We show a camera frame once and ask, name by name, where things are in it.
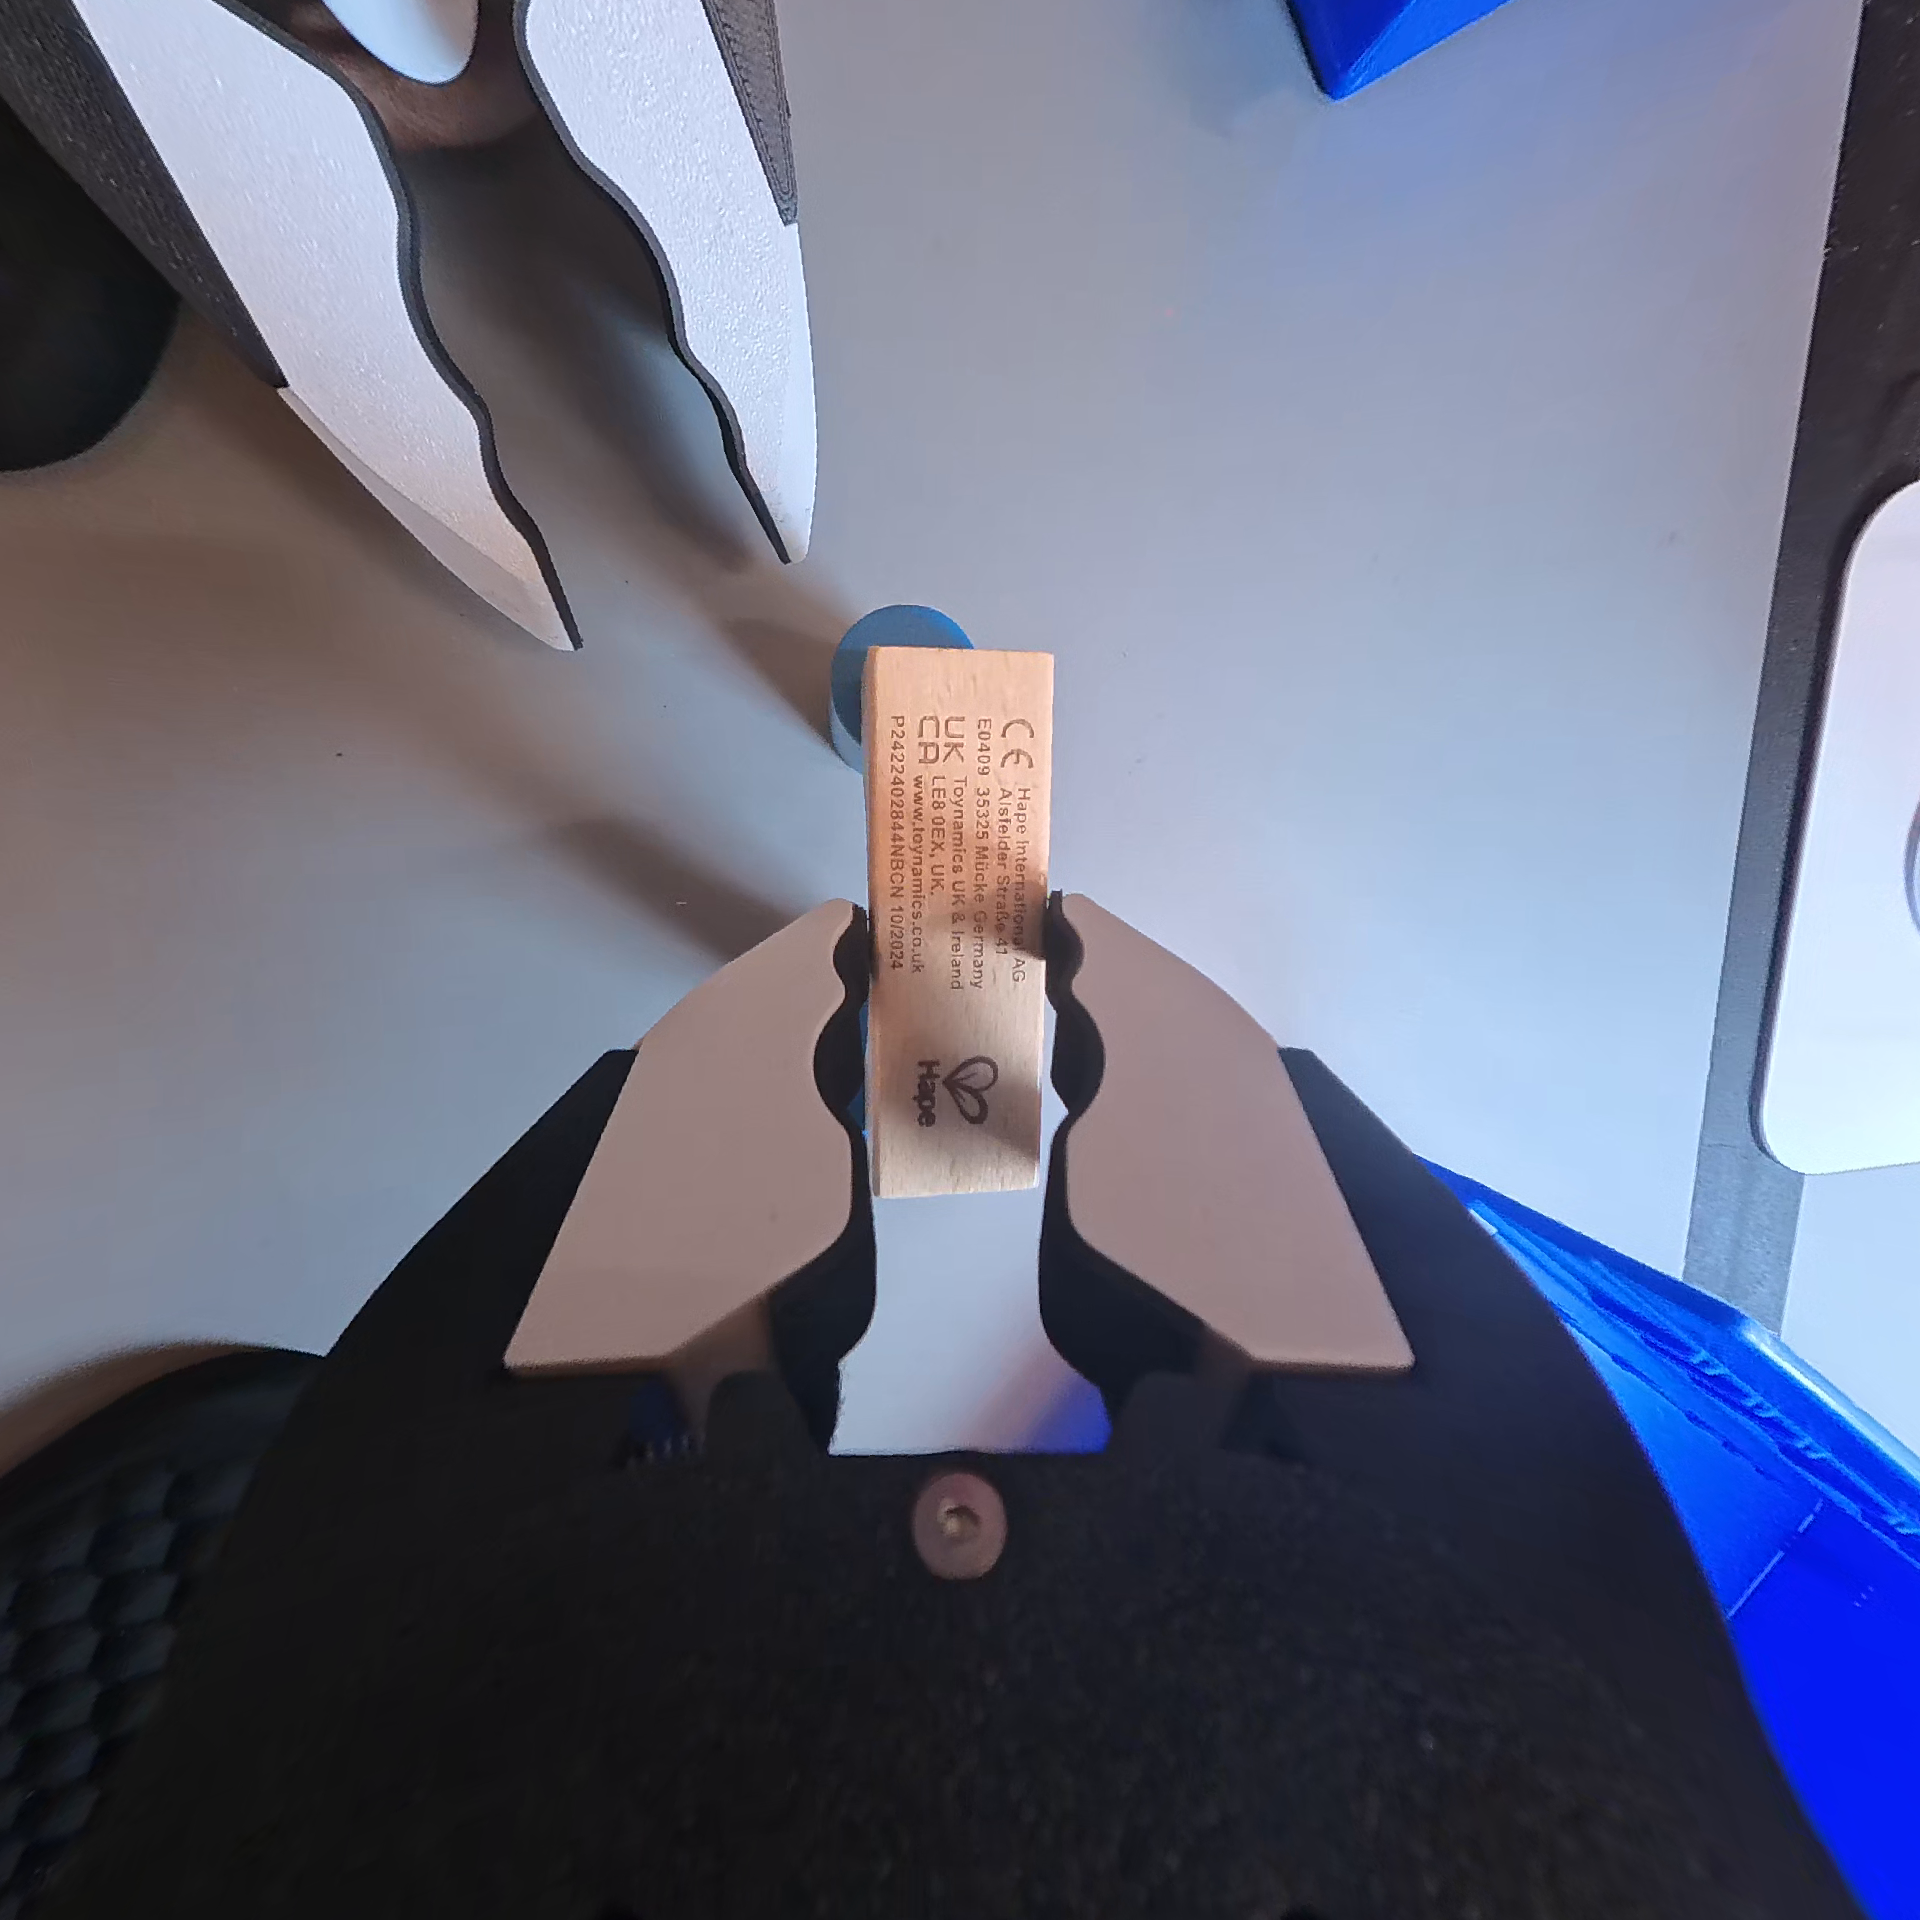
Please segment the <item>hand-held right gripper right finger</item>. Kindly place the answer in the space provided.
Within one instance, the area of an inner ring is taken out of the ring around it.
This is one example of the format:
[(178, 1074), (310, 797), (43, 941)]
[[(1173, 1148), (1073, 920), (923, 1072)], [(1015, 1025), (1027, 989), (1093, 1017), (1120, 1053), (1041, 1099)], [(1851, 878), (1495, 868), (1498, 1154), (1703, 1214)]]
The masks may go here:
[(1046, 1339), (1120, 1428), (1141, 1380), (1402, 1376), (1411, 1348), (1280, 1045), (1079, 894), (1046, 906)]

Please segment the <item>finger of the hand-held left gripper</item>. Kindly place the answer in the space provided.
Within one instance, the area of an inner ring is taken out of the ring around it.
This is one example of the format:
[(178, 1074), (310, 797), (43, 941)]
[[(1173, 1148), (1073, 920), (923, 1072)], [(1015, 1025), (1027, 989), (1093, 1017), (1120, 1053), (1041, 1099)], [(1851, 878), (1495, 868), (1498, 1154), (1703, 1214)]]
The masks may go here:
[(807, 556), (817, 418), (770, 3), (518, 3), (518, 60), (653, 254), (683, 366), (782, 560)]
[(424, 308), (415, 209), (367, 101), (215, 3), (79, 3), (277, 363), (278, 396), (421, 546), (541, 642), (581, 645), (483, 403)]

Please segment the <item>natural wooden arch block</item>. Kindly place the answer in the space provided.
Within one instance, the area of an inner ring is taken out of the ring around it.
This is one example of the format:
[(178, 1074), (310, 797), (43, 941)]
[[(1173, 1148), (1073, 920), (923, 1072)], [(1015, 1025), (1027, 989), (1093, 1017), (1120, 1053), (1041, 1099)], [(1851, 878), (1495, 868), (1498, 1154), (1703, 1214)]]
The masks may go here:
[(1050, 716), (1046, 654), (866, 656), (877, 1197), (1040, 1179)]

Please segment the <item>blue wooden cylinder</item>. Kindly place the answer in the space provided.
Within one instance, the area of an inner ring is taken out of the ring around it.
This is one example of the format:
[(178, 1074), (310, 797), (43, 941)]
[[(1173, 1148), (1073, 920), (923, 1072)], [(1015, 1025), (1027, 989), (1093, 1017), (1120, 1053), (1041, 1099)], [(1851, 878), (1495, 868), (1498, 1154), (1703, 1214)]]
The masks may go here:
[(861, 742), (864, 666), (869, 652), (880, 646), (967, 652), (970, 638), (946, 613), (925, 606), (877, 608), (845, 628), (829, 661), (829, 739), (838, 760), (856, 776), (866, 770)]

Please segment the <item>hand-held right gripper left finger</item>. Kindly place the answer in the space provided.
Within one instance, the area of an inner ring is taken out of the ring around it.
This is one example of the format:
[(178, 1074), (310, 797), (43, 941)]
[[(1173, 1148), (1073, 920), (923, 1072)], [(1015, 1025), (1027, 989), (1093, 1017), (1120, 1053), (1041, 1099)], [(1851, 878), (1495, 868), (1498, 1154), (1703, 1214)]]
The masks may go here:
[(666, 1378), (703, 1428), (717, 1382), (784, 1380), (834, 1428), (875, 1307), (861, 1076), (869, 924), (827, 901), (639, 1040), (505, 1352), (513, 1376)]

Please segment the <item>blue plastic bin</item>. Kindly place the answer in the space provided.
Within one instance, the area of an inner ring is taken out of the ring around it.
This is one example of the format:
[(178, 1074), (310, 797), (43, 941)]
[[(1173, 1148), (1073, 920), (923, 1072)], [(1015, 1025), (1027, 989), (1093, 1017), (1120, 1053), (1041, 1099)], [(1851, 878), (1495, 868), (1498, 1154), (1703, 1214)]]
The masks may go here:
[(1430, 1164), (1633, 1427), (1869, 1916), (1917, 1916), (1915, 1456), (1736, 1307)]
[(1480, 3), (1287, 3), (1312, 66), (1330, 101), (1345, 101), (1411, 58), (1447, 42), (1498, 0)]

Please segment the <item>white document stand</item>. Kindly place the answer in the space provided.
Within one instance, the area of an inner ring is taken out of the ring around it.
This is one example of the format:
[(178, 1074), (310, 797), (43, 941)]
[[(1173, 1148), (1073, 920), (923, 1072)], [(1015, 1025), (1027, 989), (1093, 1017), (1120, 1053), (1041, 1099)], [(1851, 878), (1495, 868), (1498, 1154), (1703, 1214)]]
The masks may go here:
[(1839, 586), (1760, 1093), (1802, 1174), (1917, 1161), (1917, 485)]

